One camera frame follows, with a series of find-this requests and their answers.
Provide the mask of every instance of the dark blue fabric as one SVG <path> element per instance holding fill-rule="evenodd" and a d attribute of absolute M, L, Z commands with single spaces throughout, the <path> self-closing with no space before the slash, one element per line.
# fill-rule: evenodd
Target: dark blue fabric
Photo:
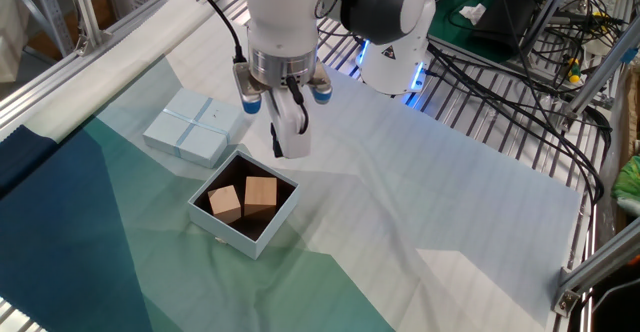
<path fill-rule="evenodd" d="M 104 157 L 86 132 L 0 200 L 0 246 L 0 295 L 45 329 L 152 330 Z"/>
<path fill-rule="evenodd" d="M 20 126 L 0 143 L 0 198 L 33 172 L 56 149 L 49 138 Z"/>

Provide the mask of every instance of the green fabric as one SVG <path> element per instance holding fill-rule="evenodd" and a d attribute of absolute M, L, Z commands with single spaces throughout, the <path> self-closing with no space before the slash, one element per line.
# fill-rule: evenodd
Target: green fabric
<path fill-rule="evenodd" d="M 622 167 L 611 189 L 611 196 L 625 211 L 640 216 L 640 157 L 633 156 Z"/>
<path fill-rule="evenodd" d="M 190 223 L 177 177 L 101 121 L 102 148 L 155 331 L 392 331 L 335 260 L 285 223 L 257 261 Z"/>
<path fill-rule="evenodd" d="M 462 7 L 473 6 L 482 3 L 487 9 L 491 7 L 493 0 L 440 0 L 437 3 L 436 14 L 429 28 L 429 34 L 445 42 L 458 46 L 466 51 L 477 54 L 496 63 L 507 61 L 511 56 L 501 53 L 486 44 L 478 43 L 471 38 L 470 29 L 460 28 L 449 21 L 449 14 L 455 24 L 473 28 L 471 22 L 464 18 L 459 12 Z"/>

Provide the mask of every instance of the white fabric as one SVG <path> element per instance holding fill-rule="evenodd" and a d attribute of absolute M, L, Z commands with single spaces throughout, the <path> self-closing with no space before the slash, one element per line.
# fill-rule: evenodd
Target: white fabric
<path fill-rule="evenodd" d="M 482 18 L 482 15 L 487 11 L 487 8 L 485 6 L 482 5 L 482 3 L 478 3 L 477 6 L 475 7 L 463 7 L 460 10 L 460 14 L 468 19 L 469 21 L 471 21 L 472 25 L 477 25 L 478 21 L 480 21 L 480 18 Z"/>
<path fill-rule="evenodd" d="M 39 103 L 25 122 L 31 131 L 62 141 L 127 83 L 211 15 L 195 0 L 169 0 L 138 29 Z"/>
<path fill-rule="evenodd" d="M 167 59 L 185 88 L 240 106 L 232 52 L 228 31 L 214 17 Z M 332 101 L 308 106 L 309 157 L 273 157 L 267 111 L 248 119 L 239 136 L 255 158 L 300 183 L 299 205 L 287 221 L 307 247 L 333 256 L 396 330 L 544 331 L 579 196 L 425 114 L 328 72 Z M 172 93 L 162 92 L 160 100 Z M 100 118 L 140 146 L 139 134 L 153 117 L 130 106 L 161 108 L 166 101 L 157 99 L 143 88 L 130 90 Z M 117 120 L 130 122 L 125 128 Z M 179 175 L 207 174 L 141 149 Z"/>

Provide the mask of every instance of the open box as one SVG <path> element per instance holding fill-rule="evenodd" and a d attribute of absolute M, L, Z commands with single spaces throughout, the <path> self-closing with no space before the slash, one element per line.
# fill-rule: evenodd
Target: open box
<path fill-rule="evenodd" d="M 278 197 L 276 214 L 270 221 L 241 218 L 226 224 L 215 218 L 207 192 L 233 185 L 244 216 L 244 193 L 247 177 L 276 177 Z M 189 217 L 213 235 L 223 239 L 247 256 L 257 259 L 284 220 L 298 204 L 298 184 L 241 151 L 235 151 L 189 200 Z"/>

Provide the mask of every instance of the light blue box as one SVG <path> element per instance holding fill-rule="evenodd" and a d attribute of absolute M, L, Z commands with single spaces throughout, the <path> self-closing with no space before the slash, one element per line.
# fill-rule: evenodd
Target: light blue box
<path fill-rule="evenodd" d="M 269 222 L 257 240 L 253 240 L 233 227 L 213 217 L 204 208 L 208 204 L 207 192 L 234 184 L 233 182 L 246 180 L 248 175 L 257 177 L 272 176 L 278 178 L 278 204 L 280 208 L 276 211 L 275 217 Z M 236 186 L 236 192 L 241 203 L 244 191 Z M 298 204 L 300 198 L 300 188 L 298 184 L 285 177 L 281 173 L 256 161 L 242 151 L 234 151 L 231 156 L 218 168 L 218 170 L 200 187 L 200 189 L 189 199 L 189 217 L 191 222 L 202 227 L 216 237 L 221 238 L 229 245 L 235 247 L 240 252 L 253 258 L 260 256 L 260 253 L 267 246 L 271 238 L 278 231 L 285 219 Z"/>
<path fill-rule="evenodd" d="M 149 147 L 212 168 L 242 120 L 240 108 L 182 88 L 143 138 Z"/>

